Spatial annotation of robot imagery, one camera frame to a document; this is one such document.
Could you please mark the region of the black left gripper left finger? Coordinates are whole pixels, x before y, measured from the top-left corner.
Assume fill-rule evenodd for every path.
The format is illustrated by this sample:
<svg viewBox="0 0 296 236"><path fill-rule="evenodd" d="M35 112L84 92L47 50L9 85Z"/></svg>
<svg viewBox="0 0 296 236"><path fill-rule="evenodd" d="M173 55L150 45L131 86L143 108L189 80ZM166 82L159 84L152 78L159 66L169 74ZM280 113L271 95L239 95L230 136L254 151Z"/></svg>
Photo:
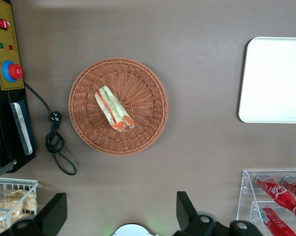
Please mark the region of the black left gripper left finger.
<svg viewBox="0 0 296 236"><path fill-rule="evenodd" d="M56 236L67 220L67 194L57 193L33 219L16 222L6 236Z"/></svg>

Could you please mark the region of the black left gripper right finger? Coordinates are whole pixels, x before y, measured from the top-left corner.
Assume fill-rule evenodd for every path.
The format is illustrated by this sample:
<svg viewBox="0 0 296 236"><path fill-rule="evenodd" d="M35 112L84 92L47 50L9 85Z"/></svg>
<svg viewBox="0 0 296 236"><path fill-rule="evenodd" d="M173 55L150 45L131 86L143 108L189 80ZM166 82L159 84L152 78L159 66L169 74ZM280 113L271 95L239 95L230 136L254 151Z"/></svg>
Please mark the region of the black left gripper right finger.
<svg viewBox="0 0 296 236"><path fill-rule="evenodd" d="M176 236L261 236L262 233L252 223L233 221L224 226L207 214L198 214L185 191L176 195L176 217L180 230Z"/></svg>

